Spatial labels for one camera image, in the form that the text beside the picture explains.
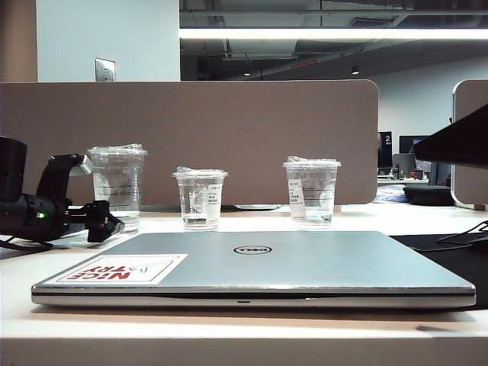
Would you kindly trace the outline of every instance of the silver laptop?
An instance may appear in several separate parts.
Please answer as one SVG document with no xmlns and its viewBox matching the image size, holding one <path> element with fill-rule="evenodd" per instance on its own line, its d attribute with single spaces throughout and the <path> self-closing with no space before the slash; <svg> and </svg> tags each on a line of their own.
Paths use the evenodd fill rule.
<svg viewBox="0 0 488 366">
<path fill-rule="evenodd" d="M 74 307 L 456 308 L 475 287 L 378 232 L 141 234 L 32 287 Z"/>
</svg>

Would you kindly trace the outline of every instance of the clear plastic cup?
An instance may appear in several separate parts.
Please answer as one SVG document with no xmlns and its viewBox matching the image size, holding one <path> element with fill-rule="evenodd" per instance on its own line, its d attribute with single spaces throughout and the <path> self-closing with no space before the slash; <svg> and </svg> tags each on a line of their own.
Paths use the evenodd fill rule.
<svg viewBox="0 0 488 366">
<path fill-rule="evenodd" d="M 334 159 L 305 159 L 289 156 L 287 170 L 291 219 L 300 230 L 330 227 L 334 212 L 337 169 Z"/>
<path fill-rule="evenodd" d="M 144 156 L 139 143 L 88 149 L 93 162 L 95 200 L 110 203 L 110 212 L 124 222 L 122 233 L 139 229 Z"/>
<path fill-rule="evenodd" d="M 228 175 L 219 169 L 177 167 L 172 176 L 178 181 L 185 230 L 218 229 L 223 180 Z"/>
</svg>

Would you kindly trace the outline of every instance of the black mat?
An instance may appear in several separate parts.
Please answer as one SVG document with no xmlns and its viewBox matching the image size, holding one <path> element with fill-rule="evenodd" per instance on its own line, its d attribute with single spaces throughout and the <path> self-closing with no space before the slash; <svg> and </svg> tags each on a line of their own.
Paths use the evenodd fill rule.
<svg viewBox="0 0 488 366">
<path fill-rule="evenodd" d="M 471 282 L 476 287 L 477 302 L 466 310 L 488 309 L 488 242 L 479 242 L 469 248 L 441 250 L 438 252 L 421 252 L 440 248 L 456 247 L 452 244 L 437 243 L 437 240 L 449 234 L 401 235 L 391 236 L 402 244 L 416 249 L 420 254 L 440 264 L 456 275 Z M 467 234 L 468 241 L 479 234 Z"/>
</svg>

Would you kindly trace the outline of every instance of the exposed ceiling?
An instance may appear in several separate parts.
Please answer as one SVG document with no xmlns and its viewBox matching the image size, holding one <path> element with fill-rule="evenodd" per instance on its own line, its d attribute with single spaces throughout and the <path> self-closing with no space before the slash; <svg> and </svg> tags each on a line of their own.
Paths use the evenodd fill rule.
<svg viewBox="0 0 488 366">
<path fill-rule="evenodd" d="M 180 27 L 477 28 L 488 26 L 487 15 L 488 0 L 180 1 Z M 483 41 L 181 40 L 182 79 L 344 79 L 355 65 L 365 77 L 486 55 L 487 46 Z"/>
</svg>

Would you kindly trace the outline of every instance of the ceiling light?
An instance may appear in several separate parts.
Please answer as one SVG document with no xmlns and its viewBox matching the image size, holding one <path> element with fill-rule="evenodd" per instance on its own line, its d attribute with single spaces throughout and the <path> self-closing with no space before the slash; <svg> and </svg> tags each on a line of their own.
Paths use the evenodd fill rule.
<svg viewBox="0 0 488 366">
<path fill-rule="evenodd" d="M 488 29 L 182 28 L 182 39 L 488 40 Z"/>
</svg>

